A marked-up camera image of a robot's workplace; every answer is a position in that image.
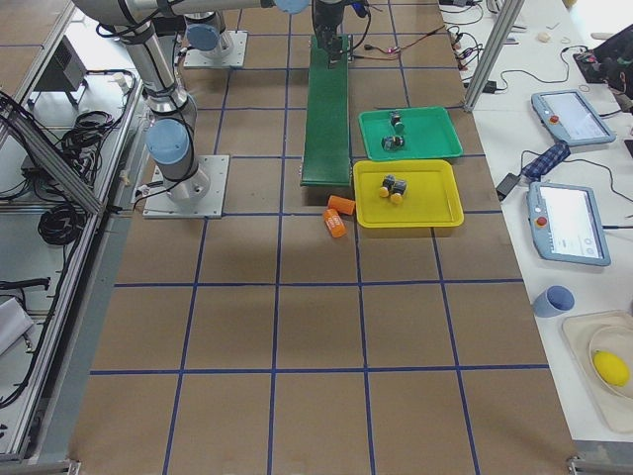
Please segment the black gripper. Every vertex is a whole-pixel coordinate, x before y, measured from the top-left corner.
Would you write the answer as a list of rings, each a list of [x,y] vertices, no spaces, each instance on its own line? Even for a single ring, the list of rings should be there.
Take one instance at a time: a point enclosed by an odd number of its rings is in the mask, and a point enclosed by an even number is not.
[[[342,38],[338,27],[342,24],[342,4],[313,4],[312,22],[317,45],[327,53],[326,67],[332,69],[342,58]]]

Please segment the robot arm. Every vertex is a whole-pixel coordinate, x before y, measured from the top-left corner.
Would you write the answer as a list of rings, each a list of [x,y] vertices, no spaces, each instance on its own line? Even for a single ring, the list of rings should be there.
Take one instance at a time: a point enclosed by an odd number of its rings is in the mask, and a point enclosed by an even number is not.
[[[190,13],[184,19],[185,37],[190,47],[207,56],[224,56],[231,51],[233,42],[226,31],[225,17],[221,11]]]
[[[222,38],[225,10],[276,8],[289,15],[311,9],[317,45],[328,60],[344,55],[338,28],[344,1],[76,1],[79,10],[98,22],[98,35],[121,41],[128,52],[156,122],[146,133],[147,150],[163,179],[163,194],[178,206],[191,206],[208,194],[212,179],[194,152],[197,106],[167,60],[153,20],[185,19],[185,32],[195,49],[214,51]]]

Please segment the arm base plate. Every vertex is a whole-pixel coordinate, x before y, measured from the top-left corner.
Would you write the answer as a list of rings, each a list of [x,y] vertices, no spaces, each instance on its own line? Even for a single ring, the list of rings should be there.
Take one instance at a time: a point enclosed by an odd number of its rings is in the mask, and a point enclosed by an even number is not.
[[[224,210],[228,155],[197,155],[198,170],[193,177],[169,192],[163,185],[144,201],[147,219],[220,219]]]
[[[242,68],[245,60],[247,31],[220,33],[214,28],[191,26],[186,33],[189,43],[184,67],[188,69]]]

